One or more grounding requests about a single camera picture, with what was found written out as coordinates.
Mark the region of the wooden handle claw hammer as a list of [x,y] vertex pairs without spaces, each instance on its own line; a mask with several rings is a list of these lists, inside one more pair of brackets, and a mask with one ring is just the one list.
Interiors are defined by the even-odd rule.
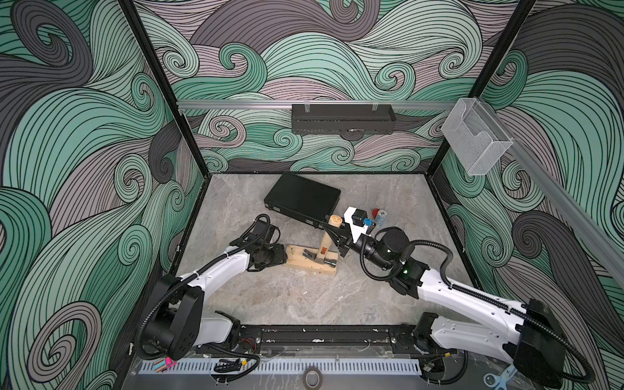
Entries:
[[[343,219],[339,215],[332,215],[328,221],[328,223],[333,227],[340,227],[343,222]],[[303,256],[308,260],[311,260],[315,263],[326,264],[330,267],[336,267],[336,261],[332,259],[328,259],[328,252],[332,245],[332,239],[327,232],[323,234],[323,238],[321,240],[320,246],[317,250],[316,254],[312,254],[310,250],[303,250]]]

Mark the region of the wooden block with nails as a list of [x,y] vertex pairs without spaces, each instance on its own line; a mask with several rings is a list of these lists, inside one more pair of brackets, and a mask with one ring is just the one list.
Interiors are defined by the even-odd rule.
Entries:
[[[304,255],[304,250],[308,250],[312,254],[312,260]],[[336,252],[328,252],[325,260],[321,263],[317,263],[314,260],[316,253],[317,250],[313,248],[298,245],[287,245],[286,254],[288,255],[288,258],[285,266],[300,271],[308,271],[314,274],[334,276],[336,274],[336,264],[339,254]]]

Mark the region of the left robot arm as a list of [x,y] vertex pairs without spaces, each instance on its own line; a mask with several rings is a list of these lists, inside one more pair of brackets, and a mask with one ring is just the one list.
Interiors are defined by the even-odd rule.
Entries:
[[179,360],[191,350],[234,350],[240,339],[241,322],[217,310],[203,311],[208,298],[242,273],[263,271],[286,263],[280,234],[267,214],[258,215],[223,253],[182,276],[165,275],[154,286],[138,323],[133,348],[143,360]]

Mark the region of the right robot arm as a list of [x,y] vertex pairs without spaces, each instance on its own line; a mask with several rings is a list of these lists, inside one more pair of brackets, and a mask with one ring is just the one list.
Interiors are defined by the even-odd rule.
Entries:
[[440,315],[426,320],[425,340],[439,349],[459,349],[506,361],[529,380],[547,388],[564,381],[592,384],[596,372],[572,345],[544,302],[521,303],[487,294],[448,278],[453,260],[447,246],[410,240],[399,227],[369,235],[366,225],[325,225],[341,255],[354,251],[364,273],[395,291],[450,309],[471,320],[468,332],[444,327]]

